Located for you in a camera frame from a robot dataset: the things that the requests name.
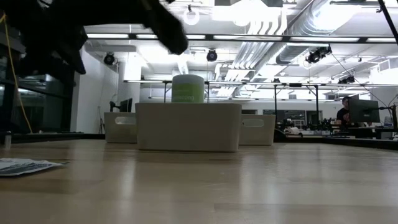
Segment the security camera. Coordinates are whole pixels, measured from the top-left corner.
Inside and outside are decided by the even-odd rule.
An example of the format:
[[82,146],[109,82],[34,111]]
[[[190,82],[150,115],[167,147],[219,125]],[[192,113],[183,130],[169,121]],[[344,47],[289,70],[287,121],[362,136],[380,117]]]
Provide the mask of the security camera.
[[216,60],[217,60],[216,50],[209,50],[209,52],[207,53],[207,61],[215,62]]
[[106,56],[104,58],[104,63],[106,65],[114,65],[116,63],[116,59],[114,57],[114,53],[113,52],[106,53]]

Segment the green cylindrical container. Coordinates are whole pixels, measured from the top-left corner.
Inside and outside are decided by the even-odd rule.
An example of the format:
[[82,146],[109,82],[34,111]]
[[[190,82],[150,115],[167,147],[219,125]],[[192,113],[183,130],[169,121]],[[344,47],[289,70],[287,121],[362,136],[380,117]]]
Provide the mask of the green cylindrical container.
[[205,80],[198,75],[173,77],[172,103],[203,103]]

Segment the desk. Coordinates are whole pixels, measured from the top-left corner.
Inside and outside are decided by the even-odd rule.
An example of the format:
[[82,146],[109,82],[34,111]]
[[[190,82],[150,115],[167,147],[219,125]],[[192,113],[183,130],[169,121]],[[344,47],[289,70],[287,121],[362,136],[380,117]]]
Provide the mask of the desk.
[[70,162],[0,179],[1,224],[395,223],[398,154],[275,143],[234,154],[138,151],[77,140],[0,157]]
[[388,133],[394,133],[398,130],[395,130],[393,128],[380,128],[380,127],[358,127],[358,128],[348,128],[349,130],[374,130],[376,133],[376,139],[381,139],[381,133],[383,132],[388,132]]

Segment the yellow cable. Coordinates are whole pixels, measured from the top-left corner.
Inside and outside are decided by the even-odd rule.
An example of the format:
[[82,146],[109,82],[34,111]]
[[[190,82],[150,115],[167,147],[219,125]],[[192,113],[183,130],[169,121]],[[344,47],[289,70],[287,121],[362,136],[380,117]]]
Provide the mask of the yellow cable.
[[2,15],[1,19],[0,19],[0,23],[2,23],[2,21],[6,18],[6,14]]
[[18,96],[18,99],[19,99],[19,103],[21,104],[22,113],[24,114],[26,123],[27,123],[27,125],[29,127],[29,131],[32,134],[33,133],[32,127],[30,126],[29,120],[27,119],[25,108],[24,108],[24,104],[22,103],[21,95],[19,94],[19,91],[18,91],[18,79],[17,79],[17,75],[15,74],[14,63],[12,62],[11,44],[10,44],[10,39],[9,39],[9,36],[8,36],[6,14],[4,14],[2,16],[2,18],[0,19],[0,23],[2,21],[4,21],[4,26],[6,27],[6,38],[7,38],[7,45],[8,45],[8,54],[9,54],[9,57],[10,57],[10,64],[11,64],[11,68],[12,68],[12,74],[14,75],[14,81],[15,81],[15,88],[17,90],[17,96]]

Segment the paper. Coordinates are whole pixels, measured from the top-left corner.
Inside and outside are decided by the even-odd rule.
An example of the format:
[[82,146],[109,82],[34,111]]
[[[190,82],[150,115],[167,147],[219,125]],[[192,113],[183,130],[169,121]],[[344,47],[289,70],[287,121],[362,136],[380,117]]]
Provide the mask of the paper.
[[10,177],[37,172],[63,164],[32,159],[0,159],[0,177]]

